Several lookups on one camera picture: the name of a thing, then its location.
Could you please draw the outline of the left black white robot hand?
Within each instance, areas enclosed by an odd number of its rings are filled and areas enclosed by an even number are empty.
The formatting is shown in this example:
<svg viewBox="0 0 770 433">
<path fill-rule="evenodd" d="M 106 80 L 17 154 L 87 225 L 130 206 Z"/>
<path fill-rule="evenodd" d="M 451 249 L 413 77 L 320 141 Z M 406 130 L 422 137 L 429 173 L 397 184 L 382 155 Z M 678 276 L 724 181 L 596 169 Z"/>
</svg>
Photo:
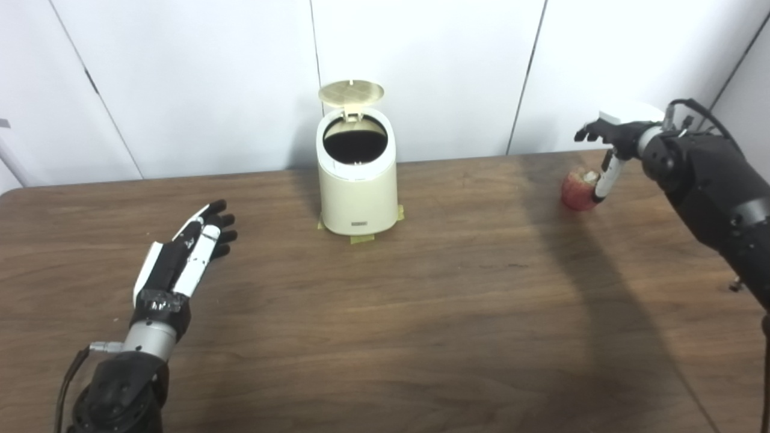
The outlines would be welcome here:
<svg viewBox="0 0 770 433">
<path fill-rule="evenodd" d="M 235 216 L 225 200 L 204 205 L 165 243 L 154 242 L 133 287 L 131 324 L 157 322 L 169 326 L 179 342 L 192 318 L 190 299 L 209 264 L 225 257 L 238 238 Z"/>
</svg>

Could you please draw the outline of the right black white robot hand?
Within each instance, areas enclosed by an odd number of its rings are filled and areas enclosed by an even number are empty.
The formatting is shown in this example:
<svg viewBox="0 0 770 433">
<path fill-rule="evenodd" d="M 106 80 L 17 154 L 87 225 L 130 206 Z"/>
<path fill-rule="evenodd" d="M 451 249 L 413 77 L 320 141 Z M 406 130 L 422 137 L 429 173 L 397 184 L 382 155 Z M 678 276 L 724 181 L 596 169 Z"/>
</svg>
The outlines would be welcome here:
<svg viewBox="0 0 770 433">
<path fill-rule="evenodd" d="M 625 164 L 641 159 L 647 143 L 662 132 L 665 113 L 644 102 L 613 102 L 599 111 L 574 135 L 576 143 L 597 142 L 611 146 L 600 165 L 591 193 L 594 204 L 602 203 L 621 175 Z"/>
</svg>

